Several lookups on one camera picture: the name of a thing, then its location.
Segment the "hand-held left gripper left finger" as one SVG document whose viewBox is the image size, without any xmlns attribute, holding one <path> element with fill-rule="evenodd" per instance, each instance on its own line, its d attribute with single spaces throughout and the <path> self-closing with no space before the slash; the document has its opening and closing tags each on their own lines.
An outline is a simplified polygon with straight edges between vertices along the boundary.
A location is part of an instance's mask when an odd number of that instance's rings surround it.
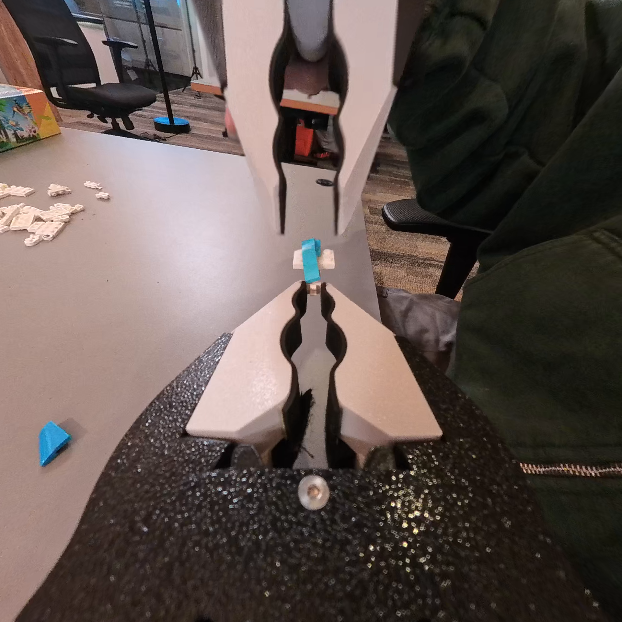
<svg viewBox="0 0 622 622">
<path fill-rule="evenodd" d="M 307 285 L 295 282 L 231 334 L 185 430 L 252 445 L 276 467 L 292 467 L 307 408 L 292 356 L 302 344 Z"/>
</svg>

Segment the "black office chair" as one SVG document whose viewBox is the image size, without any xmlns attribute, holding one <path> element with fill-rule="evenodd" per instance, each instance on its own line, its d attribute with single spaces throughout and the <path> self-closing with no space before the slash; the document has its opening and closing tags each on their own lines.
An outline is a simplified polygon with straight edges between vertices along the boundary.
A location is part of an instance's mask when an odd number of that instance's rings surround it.
<svg viewBox="0 0 622 622">
<path fill-rule="evenodd" d="M 126 82 L 121 51 L 137 45 L 105 39 L 118 75 L 115 83 L 100 79 L 97 61 L 65 1 L 3 1 L 31 52 L 43 90 L 57 108 L 88 112 L 89 118 L 110 122 L 107 134 L 131 136 L 130 115 L 154 104 L 156 93 Z"/>
</svg>

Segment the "colourful lego set box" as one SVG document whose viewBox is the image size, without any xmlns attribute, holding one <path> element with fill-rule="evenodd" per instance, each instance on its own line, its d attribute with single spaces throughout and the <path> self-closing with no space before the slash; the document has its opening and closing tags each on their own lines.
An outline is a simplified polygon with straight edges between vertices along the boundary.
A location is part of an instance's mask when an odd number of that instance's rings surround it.
<svg viewBox="0 0 622 622">
<path fill-rule="evenodd" d="M 44 92 L 1 84 L 1 152 L 60 133 Z"/>
</svg>

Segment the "white orange edged desk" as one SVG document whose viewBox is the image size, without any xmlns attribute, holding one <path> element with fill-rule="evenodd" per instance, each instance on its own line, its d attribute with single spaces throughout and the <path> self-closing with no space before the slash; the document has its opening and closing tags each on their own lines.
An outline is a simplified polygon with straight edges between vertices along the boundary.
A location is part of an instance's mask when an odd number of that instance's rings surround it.
<svg viewBox="0 0 622 622">
<path fill-rule="evenodd" d="M 218 85 L 209 84 L 204 80 L 192 81 L 190 88 L 199 93 L 223 96 L 222 89 Z M 309 96 L 296 89 L 284 89 L 281 106 L 312 113 L 336 115 L 340 107 L 340 98 L 338 93 L 332 91 L 321 91 Z"/>
</svg>

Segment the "wooden post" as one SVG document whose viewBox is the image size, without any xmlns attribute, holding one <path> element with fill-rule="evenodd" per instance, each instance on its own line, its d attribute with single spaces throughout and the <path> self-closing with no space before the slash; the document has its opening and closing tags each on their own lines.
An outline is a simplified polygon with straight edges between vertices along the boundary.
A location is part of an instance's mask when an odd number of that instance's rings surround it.
<svg viewBox="0 0 622 622">
<path fill-rule="evenodd" d="M 25 38 L 1 1 L 1 82 L 43 91 Z"/>
</svg>

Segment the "pile of white lego pieces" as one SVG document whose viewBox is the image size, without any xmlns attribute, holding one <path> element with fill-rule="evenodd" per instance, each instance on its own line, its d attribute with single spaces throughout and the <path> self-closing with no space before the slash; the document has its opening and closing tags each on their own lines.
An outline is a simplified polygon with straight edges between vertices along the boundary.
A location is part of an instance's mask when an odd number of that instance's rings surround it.
<svg viewBox="0 0 622 622">
<path fill-rule="evenodd" d="M 86 181 L 83 186 L 95 192 L 94 197 L 99 201 L 109 201 L 111 195 L 104 191 L 102 184 Z M 66 197 L 73 190 L 66 185 L 51 183 L 45 191 L 50 199 Z M 35 194 L 35 188 L 21 185 L 1 183 L 1 199 L 29 198 Z M 24 240 L 27 247 L 36 246 L 42 242 L 53 241 L 72 217 L 82 213 L 85 206 L 79 203 L 70 204 L 56 202 L 47 209 L 38 208 L 25 202 L 1 206 L 1 234 L 23 232 L 28 236 Z"/>
</svg>

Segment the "white and blue lego assembly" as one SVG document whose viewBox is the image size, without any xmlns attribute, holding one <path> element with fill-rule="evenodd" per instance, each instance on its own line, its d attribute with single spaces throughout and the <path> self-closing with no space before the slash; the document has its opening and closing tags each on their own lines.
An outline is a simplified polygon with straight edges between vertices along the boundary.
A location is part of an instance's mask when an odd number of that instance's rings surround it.
<svg viewBox="0 0 622 622">
<path fill-rule="evenodd" d="M 294 251 L 292 267 L 303 271 L 307 293 L 318 295 L 322 286 L 321 270 L 335 268 L 335 253 L 332 249 L 323 249 L 321 240 L 309 238 Z"/>
</svg>

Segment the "light stand with blue base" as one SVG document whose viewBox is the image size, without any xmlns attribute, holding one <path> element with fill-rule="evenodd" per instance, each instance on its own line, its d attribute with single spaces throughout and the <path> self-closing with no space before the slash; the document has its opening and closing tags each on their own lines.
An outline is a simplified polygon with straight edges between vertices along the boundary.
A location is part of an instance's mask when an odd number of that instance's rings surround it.
<svg viewBox="0 0 622 622">
<path fill-rule="evenodd" d="M 151 43 L 156 60 L 156 67 L 160 78 L 160 85 L 162 90 L 162 96 L 164 98 L 164 104 L 166 107 L 166 115 L 154 118 L 154 127 L 157 131 L 167 132 L 169 134 L 187 134 L 190 132 L 190 122 L 183 118 L 174 116 L 172 105 L 170 102 L 170 96 L 168 92 L 168 86 L 166 82 L 166 76 L 164 71 L 164 64 L 162 62 L 162 56 L 160 52 L 160 46 L 157 38 L 156 25 L 152 13 L 152 7 L 150 1 L 143 1 L 145 19 L 149 33 L 151 37 Z"/>
</svg>

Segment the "thin black tripod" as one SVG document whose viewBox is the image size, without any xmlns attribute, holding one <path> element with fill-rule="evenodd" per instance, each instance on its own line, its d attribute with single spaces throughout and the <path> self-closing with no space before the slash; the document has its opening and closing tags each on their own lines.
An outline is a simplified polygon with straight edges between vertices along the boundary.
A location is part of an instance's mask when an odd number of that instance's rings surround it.
<svg viewBox="0 0 622 622">
<path fill-rule="evenodd" d="M 203 66 L 198 34 L 192 23 L 189 23 L 185 29 L 185 39 L 189 51 L 190 82 L 197 82 L 203 78 Z"/>
</svg>

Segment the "grey trousers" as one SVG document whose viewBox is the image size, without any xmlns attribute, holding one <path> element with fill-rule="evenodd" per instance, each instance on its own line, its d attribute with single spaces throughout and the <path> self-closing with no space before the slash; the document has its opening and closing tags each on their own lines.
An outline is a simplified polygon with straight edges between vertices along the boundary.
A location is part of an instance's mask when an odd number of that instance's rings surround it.
<svg viewBox="0 0 622 622">
<path fill-rule="evenodd" d="M 446 371 L 455 348 L 461 303 L 439 294 L 413 294 L 380 285 L 376 293 L 382 324 Z"/>
</svg>

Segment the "blue lego slope piece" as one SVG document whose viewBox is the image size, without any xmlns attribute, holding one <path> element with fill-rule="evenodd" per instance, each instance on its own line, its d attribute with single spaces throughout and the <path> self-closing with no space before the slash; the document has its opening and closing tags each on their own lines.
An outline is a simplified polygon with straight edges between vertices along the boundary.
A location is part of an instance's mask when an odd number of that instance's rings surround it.
<svg viewBox="0 0 622 622">
<path fill-rule="evenodd" d="M 39 432 L 40 466 L 48 465 L 72 439 L 72 436 L 58 424 L 49 421 Z"/>
</svg>

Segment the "person in dark green jacket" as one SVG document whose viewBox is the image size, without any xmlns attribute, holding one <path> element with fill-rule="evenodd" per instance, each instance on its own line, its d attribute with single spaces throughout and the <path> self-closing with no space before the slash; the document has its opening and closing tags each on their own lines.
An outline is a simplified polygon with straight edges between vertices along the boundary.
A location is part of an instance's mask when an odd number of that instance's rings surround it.
<svg viewBox="0 0 622 622">
<path fill-rule="evenodd" d="M 557 2 L 542 88 L 503 150 L 410 170 L 424 210 L 492 232 L 463 290 L 453 379 L 620 621 L 621 2 Z"/>
</svg>

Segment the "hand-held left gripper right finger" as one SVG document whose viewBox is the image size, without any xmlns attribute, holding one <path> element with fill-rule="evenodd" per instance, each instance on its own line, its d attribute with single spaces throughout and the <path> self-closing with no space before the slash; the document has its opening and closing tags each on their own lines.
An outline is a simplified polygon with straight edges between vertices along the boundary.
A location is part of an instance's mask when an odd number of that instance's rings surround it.
<svg viewBox="0 0 622 622">
<path fill-rule="evenodd" d="M 442 437 L 392 331 L 331 284 L 321 287 L 334 356 L 325 416 L 330 468 L 361 468 L 371 450 Z"/>
</svg>

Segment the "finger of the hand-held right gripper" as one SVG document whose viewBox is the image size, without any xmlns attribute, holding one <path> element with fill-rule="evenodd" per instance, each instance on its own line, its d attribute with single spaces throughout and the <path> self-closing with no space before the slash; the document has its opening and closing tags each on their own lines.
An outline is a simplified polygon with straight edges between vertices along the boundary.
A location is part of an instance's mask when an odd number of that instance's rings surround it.
<svg viewBox="0 0 622 622">
<path fill-rule="evenodd" d="M 281 121 L 273 89 L 277 48 L 285 32 L 284 1 L 223 1 L 225 100 L 253 175 L 260 206 L 280 235 L 286 181 L 276 157 Z"/>
<path fill-rule="evenodd" d="M 337 234 L 362 198 L 396 86 L 397 1 L 334 1 L 333 33 L 345 56 L 347 88 L 337 126 L 343 157 L 337 176 Z"/>
</svg>

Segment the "person's right hand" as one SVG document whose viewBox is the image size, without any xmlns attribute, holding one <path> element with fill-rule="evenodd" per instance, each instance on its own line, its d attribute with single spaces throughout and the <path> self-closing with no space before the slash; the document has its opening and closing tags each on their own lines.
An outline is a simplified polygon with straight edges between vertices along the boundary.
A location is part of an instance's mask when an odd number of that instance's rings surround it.
<svg viewBox="0 0 622 622">
<path fill-rule="evenodd" d="M 327 57 L 316 62 L 290 59 L 284 71 L 284 89 L 296 90 L 309 97 L 330 90 Z"/>
</svg>

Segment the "person's right forearm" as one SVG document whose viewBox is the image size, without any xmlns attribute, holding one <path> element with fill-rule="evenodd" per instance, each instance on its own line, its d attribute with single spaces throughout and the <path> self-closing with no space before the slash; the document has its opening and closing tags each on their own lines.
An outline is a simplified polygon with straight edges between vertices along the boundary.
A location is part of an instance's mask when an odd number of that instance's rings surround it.
<svg viewBox="0 0 622 622">
<path fill-rule="evenodd" d="M 542 88 L 557 1 L 430 1 L 389 127 L 413 176 L 503 150 Z"/>
</svg>

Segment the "orange bag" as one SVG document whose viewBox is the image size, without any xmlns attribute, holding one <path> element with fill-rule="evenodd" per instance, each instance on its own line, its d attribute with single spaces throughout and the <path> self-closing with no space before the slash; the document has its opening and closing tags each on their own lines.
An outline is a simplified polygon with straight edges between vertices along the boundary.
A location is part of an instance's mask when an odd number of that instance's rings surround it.
<svg viewBox="0 0 622 622">
<path fill-rule="evenodd" d="M 310 157 L 314 148 L 315 130 L 307 127 L 303 119 L 297 120 L 295 131 L 294 156 Z"/>
</svg>

